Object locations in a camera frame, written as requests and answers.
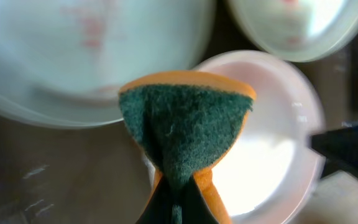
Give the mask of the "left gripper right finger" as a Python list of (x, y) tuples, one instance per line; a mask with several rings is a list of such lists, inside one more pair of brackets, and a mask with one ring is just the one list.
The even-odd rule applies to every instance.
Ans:
[(181, 190), (182, 224), (218, 224), (193, 177)]

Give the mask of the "cream white plate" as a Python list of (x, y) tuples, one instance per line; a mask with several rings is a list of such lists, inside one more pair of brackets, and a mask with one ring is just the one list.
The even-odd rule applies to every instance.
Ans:
[(358, 33), (358, 0), (228, 0), (240, 29), (258, 48), (291, 62), (311, 62)]

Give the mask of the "pale green plate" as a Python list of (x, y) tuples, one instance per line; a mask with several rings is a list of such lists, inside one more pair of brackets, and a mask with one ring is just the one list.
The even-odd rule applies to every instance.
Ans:
[(0, 115), (54, 128), (120, 121), (118, 90), (192, 68), (212, 0), (0, 0)]

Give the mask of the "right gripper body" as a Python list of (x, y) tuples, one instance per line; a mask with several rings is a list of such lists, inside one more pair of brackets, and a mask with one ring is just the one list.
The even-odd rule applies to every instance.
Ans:
[(358, 179), (358, 124), (316, 133), (310, 148)]

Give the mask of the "pink white plate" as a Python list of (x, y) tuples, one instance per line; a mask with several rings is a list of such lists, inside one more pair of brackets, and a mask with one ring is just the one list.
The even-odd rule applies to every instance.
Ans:
[(256, 92), (245, 128), (214, 168), (213, 182), (234, 223), (289, 223), (306, 205), (323, 158), (308, 146), (324, 129), (314, 88), (294, 65), (259, 51), (227, 52), (198, 70), (248, 83)]

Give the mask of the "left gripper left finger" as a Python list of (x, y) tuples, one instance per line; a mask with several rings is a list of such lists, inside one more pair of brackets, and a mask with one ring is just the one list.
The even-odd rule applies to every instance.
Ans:
[(162, 177), (145, 210), (135, 224), (171, 224), (173, 198), (170, 186)]

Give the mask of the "green and orange sponge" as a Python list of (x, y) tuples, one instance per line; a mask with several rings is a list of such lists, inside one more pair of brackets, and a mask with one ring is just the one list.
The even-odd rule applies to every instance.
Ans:
[(172, 223), (182, 224), (181, 190), (191, 177), (218, 223), (231, 222), (213, 167), (238, 140), (255, 97), (246, 83), (195, 70), (147, 75), (119, 90), (126, 128), (155, 167), (150, 198), (162, 177), (169, 183)]

